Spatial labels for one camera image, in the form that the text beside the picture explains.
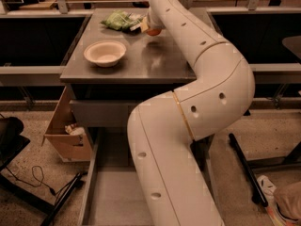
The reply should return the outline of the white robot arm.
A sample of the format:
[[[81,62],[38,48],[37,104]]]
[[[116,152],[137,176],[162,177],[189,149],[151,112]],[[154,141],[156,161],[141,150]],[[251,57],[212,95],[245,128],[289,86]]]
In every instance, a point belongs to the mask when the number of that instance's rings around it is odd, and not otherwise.
[[[192,0],[149,0],[146,24],[166,29],[195,81],[131,113],[127,133],[154,226],[224,226],[190,149],[248,110],[255,80],[243,55],[190,12]]]

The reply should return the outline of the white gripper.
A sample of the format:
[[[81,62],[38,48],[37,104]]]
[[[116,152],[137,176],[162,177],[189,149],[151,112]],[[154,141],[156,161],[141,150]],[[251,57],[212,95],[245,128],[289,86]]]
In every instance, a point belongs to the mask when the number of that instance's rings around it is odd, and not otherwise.
[[[140,24],[141,32],[144,33],[148,29],[164,29],[165,26],[160,18],[155,14],[152,8],[148,9],[147,17],[144,17]]]

